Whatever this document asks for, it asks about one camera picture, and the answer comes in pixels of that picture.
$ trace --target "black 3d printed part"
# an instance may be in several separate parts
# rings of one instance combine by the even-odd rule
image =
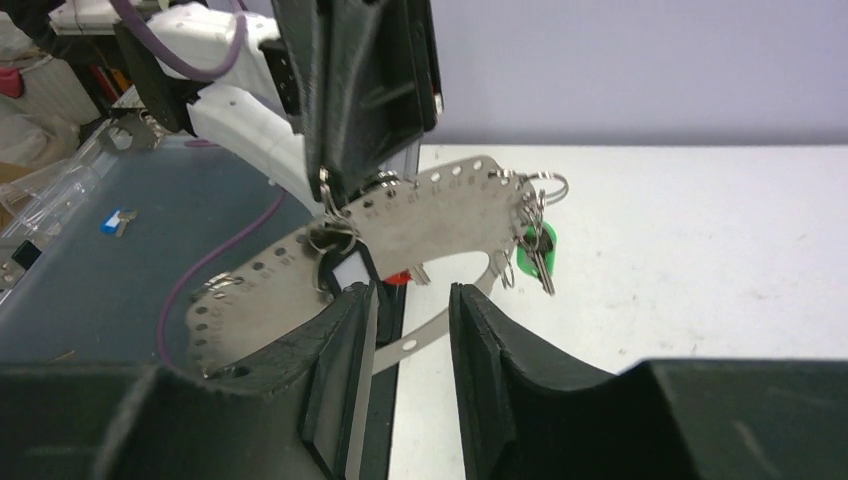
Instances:
[[[318,176],[326,168],[343,204],[436,124],[441,83],[429,0],[272,4],[285,45],[273,49],[269,66],[284,100],[298,87],[313,195],[320,200]],[[290,58],[293,79],[288,68],[275,68],[274,55]]]
[[[357,284],[208,380],[157,365],[0,368],[0,478],[358,478],[376,335]]]
[[[473,286],[453,286],[450,330],[469,480],[848,475],[846,362],[650,360],[613,377]]]

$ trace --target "hole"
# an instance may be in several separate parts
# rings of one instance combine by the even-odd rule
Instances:
[[[233,369],[233,372],[230,374],[233,378],[240,378],[250,374],[250,368],[240,366]]]
[[[112,142],[118,150],[126,150],[132,144],[132,134],[121,127],[111,127],[109,136],[112,137]]]

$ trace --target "green key tag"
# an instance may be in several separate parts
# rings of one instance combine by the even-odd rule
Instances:
[[[554,260],[556,259],[556,242],[557,242],[556,232],[554,231],[553,227],[551,227],[551,225],[548,222],[545,222],[544,228],[550,234],[551,240],[553,240],[553,244],[554,244],[554,249],[551,250],[550,253],[545,255],[545,263],[548,266],[548,272],[550,273],[551,276],[553,276],[554,275],[554,263],[555,263]],[[525,233],[525,236],[530,237],[530,238],[535,238],[536,229],[534,227],[528,228],[527,232]],[[533,263],[533,260],[530,259],[530,256],[527,254],[527,251],[525,251],[523,248],[521,248],[520,245],[518,246],[518,253],[516,254],[516,264],[518,265],[518,268],[521,269],[522,272],[526,273],[527,275],[530,275],[533,278],[539,278],[539,269],[536,268],[536,265]]]

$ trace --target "metal plate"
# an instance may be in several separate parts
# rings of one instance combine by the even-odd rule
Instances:
[[[490,292],[513,248],[522,195],[510,179],[489,178],[501,167],[472,157],[427,170],[399,185],[359,198],[346,209],[381,278],[437,258],[484,252],[489,264],[475,285]],[[312,285],[317,255],[305,233],[316,220],[265,249],[231,273],[240,284],[202,296],[186,317],[189,355],[205,371],[240,360],[320,313],[326,295]],[[448,331],[447,310],[401,340],[378,350],[379,372]]]

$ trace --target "gray wall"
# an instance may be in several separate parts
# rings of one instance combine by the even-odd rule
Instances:
[[[428,143],[848,142],[848,0],[431,3]]]

